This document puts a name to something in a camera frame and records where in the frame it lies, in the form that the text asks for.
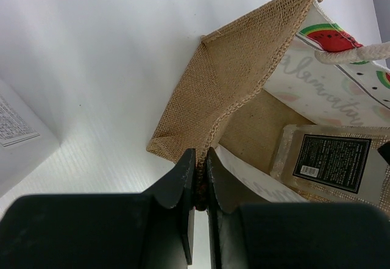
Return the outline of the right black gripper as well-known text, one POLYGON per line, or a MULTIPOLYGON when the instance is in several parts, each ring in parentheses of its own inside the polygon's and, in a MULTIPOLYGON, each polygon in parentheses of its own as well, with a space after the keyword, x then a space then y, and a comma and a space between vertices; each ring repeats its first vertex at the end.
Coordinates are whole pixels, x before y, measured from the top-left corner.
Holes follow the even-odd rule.
POLYGON ((390 141, 380 146, 377 151, 386 162, 390 162, 390 141))

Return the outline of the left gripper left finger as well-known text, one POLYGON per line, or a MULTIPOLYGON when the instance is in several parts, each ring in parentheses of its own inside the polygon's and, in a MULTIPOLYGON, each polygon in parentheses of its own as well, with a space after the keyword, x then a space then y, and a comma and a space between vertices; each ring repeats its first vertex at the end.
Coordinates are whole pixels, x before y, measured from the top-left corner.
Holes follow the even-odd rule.
POLYGON ((151 197, 143 265, 193 263, 195 169, 196 152, 187 149, 168 173, 143 192, 151 197))

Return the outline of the jute watermelon canvas bag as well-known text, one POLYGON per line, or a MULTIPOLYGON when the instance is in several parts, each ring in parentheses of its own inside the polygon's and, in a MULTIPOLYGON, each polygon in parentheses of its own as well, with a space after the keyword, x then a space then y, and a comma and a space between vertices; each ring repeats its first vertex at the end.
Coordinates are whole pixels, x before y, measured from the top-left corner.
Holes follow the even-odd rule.
POLYGON ((358 43, 321 1, 273 0, 201 38, 147 146, 172 162, 196 150, 199 210, 210 148, 265 200, 307 202, 270 174, 285 126, 389 128, 389 44, 358 43))

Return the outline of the clear square bottle black label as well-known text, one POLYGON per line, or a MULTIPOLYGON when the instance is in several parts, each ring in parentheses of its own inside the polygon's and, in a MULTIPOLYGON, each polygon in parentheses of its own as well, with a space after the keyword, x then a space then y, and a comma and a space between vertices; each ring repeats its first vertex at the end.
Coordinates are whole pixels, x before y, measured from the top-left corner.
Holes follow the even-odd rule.
POLYGON ((387 127, 287 125, 271 176, 310 201, 358 201, 389 211, 387 127))

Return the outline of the white bottle grey cap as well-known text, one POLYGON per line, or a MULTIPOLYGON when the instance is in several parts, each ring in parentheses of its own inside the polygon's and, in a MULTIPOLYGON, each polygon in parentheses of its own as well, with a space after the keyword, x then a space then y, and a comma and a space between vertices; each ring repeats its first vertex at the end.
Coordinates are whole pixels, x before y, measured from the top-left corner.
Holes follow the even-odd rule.
POLYGON ((59 146, 49 128, 1 81, 1 195, 22 181, 59 146))

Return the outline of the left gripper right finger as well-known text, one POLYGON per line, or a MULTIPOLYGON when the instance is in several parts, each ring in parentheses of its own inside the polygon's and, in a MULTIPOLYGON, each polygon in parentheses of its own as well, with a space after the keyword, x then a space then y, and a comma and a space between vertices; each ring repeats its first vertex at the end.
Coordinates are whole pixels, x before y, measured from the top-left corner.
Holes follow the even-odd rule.
POLYGON ((244 226, 239 206, 256 202, 256 194, 208 150, 208 224, 212 268, 248 268, 244 226))

